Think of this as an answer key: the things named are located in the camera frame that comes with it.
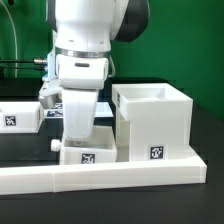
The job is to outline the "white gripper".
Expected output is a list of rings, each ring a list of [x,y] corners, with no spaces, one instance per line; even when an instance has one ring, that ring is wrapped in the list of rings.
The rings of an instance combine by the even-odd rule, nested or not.
[[[56,57],[62,88],[64,136],[73,142],[91,137],[98,94],[108,75],[106,58]]]

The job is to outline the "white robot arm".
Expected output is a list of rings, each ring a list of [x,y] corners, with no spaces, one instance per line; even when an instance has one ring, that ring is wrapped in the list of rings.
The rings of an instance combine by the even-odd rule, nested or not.
[[[46,0],[54,33],[39,92],[46,109],[61,97],[64,138],[90,139],[98,93],[108,77],[113,41],[132,42],[147,28],[148,0]]]

